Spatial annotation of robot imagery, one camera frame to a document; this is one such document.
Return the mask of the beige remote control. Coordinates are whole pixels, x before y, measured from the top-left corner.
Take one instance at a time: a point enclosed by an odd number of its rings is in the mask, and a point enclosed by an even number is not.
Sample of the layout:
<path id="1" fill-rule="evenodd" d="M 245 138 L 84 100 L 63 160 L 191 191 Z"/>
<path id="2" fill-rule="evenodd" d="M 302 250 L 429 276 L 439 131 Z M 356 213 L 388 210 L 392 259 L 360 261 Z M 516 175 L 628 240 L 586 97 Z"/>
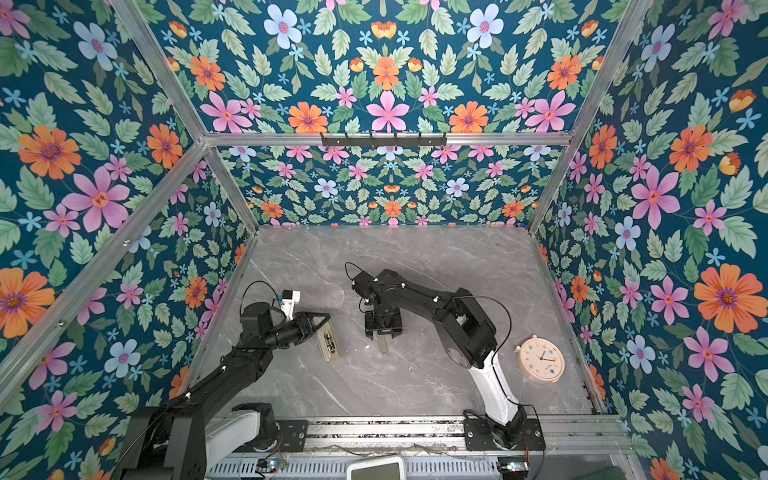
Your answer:
<path id="1" fill-rule="evenodd" d="M 328 322 L 327 331 L 325 333 L 325 340 L 325 345 L 323 347 L 319 346 L 323 360 L 326 363 L 339 360 L 341 358 L 341 352 L 330 322 Z"/>

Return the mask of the beige battery cover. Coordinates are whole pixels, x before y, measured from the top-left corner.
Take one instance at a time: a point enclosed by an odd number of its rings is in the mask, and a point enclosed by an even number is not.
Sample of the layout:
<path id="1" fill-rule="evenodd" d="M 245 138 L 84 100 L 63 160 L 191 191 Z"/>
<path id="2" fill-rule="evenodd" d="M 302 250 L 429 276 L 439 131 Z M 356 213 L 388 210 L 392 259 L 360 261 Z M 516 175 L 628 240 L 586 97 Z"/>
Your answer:
<path id="1" fill-rule="evenodd" d="M 388 355 L 389 354 L 389 348 L 388 348 L 388 336 L 387 335 L 380 335 L 377 340 L 378 349 L 382 355 Z"/>

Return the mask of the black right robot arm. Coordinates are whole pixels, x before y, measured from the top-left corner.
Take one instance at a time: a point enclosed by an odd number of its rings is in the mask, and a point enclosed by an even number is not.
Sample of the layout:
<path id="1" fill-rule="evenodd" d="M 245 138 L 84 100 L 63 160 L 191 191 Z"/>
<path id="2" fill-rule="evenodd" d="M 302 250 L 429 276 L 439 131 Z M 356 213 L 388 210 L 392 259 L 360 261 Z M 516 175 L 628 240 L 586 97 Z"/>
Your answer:
<path id="1" fill-rule="evenodd" d="M 392 270 L 377 275 L 360 271 L 350 281 L 367 306 L 364 328 L 368 338 L 402 334 L 404 311 L 430 321 L 446 354 L 475 382 L 485 407 L 482 419 L 494 443 L 510 449 L 522 440 L 528 415 L 501 369 L 496 326 L 475 295 L 464 288 L 434 290 Z"/>

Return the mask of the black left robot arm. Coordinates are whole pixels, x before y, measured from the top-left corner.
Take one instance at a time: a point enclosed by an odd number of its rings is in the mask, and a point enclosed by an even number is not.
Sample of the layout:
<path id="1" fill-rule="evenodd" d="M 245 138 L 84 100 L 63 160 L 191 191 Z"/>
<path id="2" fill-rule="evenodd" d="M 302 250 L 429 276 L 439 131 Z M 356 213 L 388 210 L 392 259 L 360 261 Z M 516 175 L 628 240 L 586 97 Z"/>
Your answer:
<path id="1" fill-rule="evenodd" d="M 241 310 L 242 332 L 219 366 L 188 391 L 136 412 L 128 426 L 114 479 L 202 479 L 208 468 L 248 446 L 271 451 L 281 436 L 268 403 L 244 403 L 216 415 L 266 372 L 273 352 L 298 346 L 330 320 L 321 312 L 289 317 L 268 303 Z"/>

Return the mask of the white display device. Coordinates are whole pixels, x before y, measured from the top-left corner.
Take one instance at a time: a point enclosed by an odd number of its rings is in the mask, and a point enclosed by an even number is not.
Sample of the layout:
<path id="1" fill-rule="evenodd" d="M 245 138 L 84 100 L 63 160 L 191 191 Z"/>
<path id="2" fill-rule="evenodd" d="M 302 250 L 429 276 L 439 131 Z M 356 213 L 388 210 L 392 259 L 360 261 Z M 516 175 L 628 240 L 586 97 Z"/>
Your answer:
<path id="1" fill-rule="evenodd" d="M 406 480 L 405 462 L 399 456 L 378 457 L 351 463 L 347 480 Z"/>

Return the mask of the black hook rack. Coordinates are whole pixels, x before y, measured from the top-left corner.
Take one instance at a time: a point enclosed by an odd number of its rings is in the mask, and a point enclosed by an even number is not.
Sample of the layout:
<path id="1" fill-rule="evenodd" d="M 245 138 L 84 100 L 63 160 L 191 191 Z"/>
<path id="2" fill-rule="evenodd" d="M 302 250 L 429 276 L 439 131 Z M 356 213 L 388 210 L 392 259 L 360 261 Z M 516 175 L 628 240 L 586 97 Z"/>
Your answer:
<path id="1" fill-rule="evenodd" d="M 378 148 L 385 146 L 402 148 L 442 147 L 448 144 L 446 134 L 321 134 L 324 147 Z"/>

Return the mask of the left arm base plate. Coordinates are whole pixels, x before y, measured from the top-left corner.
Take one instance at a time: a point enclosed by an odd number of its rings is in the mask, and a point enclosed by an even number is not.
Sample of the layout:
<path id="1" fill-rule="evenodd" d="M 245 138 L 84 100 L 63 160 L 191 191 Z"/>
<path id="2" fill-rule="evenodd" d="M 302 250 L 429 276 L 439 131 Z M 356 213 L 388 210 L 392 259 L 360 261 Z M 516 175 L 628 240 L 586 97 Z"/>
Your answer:
<path id="1" fill-rule="evenodd" d="M 236 453 L 300 453 L 308 439 L 307 420 L 276 420 L 264 433 L 235 449 Z"/>

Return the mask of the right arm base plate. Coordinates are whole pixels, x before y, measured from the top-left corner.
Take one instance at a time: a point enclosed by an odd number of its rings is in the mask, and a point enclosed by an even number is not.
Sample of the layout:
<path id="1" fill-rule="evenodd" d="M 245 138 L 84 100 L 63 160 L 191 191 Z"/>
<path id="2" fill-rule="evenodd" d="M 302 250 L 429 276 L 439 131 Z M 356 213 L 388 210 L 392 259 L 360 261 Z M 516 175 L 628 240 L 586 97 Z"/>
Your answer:
<path id="1" fill-rule="evenodd" d="M 544 451 L 546 441 L 541 424 L 526 418 L 520 425 L 500 426 L 483 418 L 463 419 L 465 448 L 469 451 Z"/>

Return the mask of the aluminium mounting rail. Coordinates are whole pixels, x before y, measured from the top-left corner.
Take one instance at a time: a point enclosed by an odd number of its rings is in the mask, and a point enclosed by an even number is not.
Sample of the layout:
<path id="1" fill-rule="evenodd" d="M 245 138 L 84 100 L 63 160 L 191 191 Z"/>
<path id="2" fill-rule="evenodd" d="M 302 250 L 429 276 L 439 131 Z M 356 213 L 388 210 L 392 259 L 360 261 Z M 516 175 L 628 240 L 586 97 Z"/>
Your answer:
<path id="1" fill-rule="evenodd" d="M 300 453 L 230 453 L 262 458 L 291 456 L 376 455 L 451 457 L 537 457 L 541 455 L 618 455 L 633 451 L 615 415 L 549 415 L 535 418 L 546 441 L 544 451 L 469 451 L 465 448 L 463 419 L 458 416 L 320 416 L 309 422 L 308 439 Z"/>

